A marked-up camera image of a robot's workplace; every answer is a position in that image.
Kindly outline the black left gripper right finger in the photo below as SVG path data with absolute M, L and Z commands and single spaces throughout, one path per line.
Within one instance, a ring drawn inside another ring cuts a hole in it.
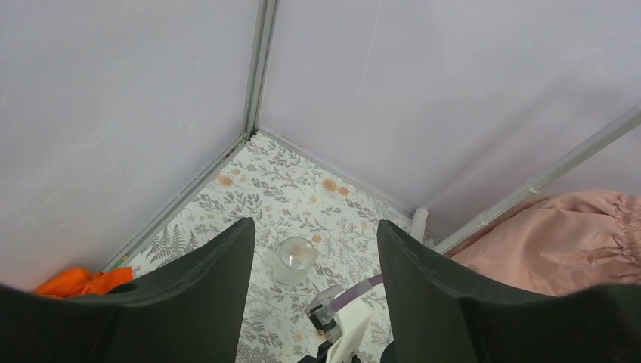
M 561 297 L 486 278 L 382 220 L 377 246 L 392 342 L 384 362 L 638 362 L 640 288 Z

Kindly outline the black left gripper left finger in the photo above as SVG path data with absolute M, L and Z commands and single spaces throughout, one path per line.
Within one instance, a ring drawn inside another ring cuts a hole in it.
M 53 299 L 1 288 L 3 362 L 233 362 L 255 223 L 104 295 Z

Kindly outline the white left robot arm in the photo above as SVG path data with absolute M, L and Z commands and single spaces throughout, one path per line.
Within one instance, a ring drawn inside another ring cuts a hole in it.
M 324 338 L 306 362 L 356 362 L 386 291 L 390 362 L 638 362 L 640 288 L 606 284 L 551 297 L 486 278 L 382 220 L 382 271 L 319 293 L 308 317 Z M 52 299 L 1 288 L 3 362 L 233 362 L 255 244 L 243 218 L 156 271 L 104 295 Z

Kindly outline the clear wine glass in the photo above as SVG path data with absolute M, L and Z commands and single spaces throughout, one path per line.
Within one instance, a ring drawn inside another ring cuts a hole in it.
M 317 261 L 319 252 L 303 237 L 290 237 L 277 248 L 273 262 L 276 283 L 294 286 L 302 283 Z

